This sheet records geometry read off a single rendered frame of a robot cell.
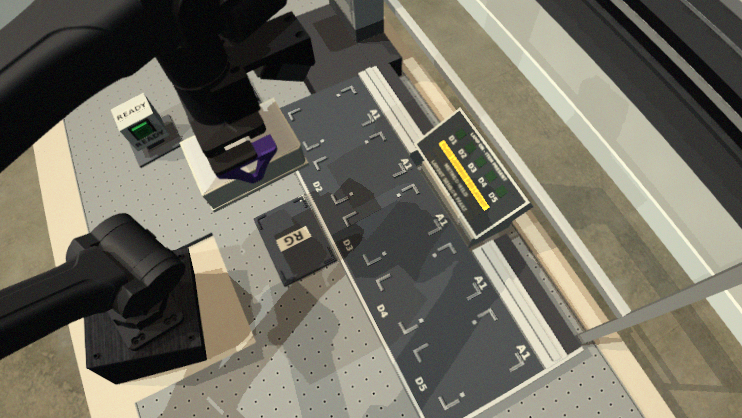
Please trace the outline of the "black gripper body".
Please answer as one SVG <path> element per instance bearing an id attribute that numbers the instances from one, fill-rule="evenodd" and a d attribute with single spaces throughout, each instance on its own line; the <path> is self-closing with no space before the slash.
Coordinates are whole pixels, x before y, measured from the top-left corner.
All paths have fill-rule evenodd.
<path id="1" fill-rule="evenodd" d="M 222 115 L 210 90 L 226 77 L 230 68 L 230 60 L 228 60 L 227 57 L 226 67 L 220 76 L 207 85 L 198 88 L 181 88 L 172 83 L 180 96 L 179 99 L 199 146 L 217 176 L 258 157 L 250 140 L 228 150 L 224 147 L 247 136 L 253 139 L 266 131 L 266 126 L 258 111 L 232 124 L 227 124 Z"/>

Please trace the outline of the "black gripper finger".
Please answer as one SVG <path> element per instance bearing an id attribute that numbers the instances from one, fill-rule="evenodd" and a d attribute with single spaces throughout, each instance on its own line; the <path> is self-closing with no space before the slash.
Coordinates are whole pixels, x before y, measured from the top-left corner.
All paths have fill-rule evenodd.
<path id="1" fill-rule="evenodd" d="M 272 136 L 269 134 L 263 138 L 260 138 L 254 142 L 252 142 L 252 145 L 258 155 L 257 158 L 221 175 L 217 176 L 219 179 L 237 179 L 241 181 L 245 181 L 248 183 L 255 183 L 263 179 L 267 165 L 277 152 L 277 146 L 272 138 Z M 241 170 L 240 168 L 243 168 L 255 161 L 257 161 L 257 167 L 256 172 L 254 174 L 250 174 L 244 170 Z M 235 172 L 235 173 L 234 173 Z"/>

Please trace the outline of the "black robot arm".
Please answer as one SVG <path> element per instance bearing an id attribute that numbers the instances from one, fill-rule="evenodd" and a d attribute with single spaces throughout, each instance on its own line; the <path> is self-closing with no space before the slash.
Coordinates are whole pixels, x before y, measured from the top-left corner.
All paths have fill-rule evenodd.
<path id="1" fill-rule="evenodd" d="M 0 173 L 153 58 L 174 85 L 198 88 L 220 76 L 228 57 L 226 77 L 210 90 L 227 124 L 259 111 L 248 72 L 303 82 L 315 64 L 311 38 L 292 11 L 269 20 L 286 3 L 34 0 L 0 30 Z M 113 215 L 74 238 L 65 263 L 0 290 L 0 360 L 104 312 L 138 351 L 183 323 L 170 292 L 184 272 L 152 232 L 127 213 Z"/>

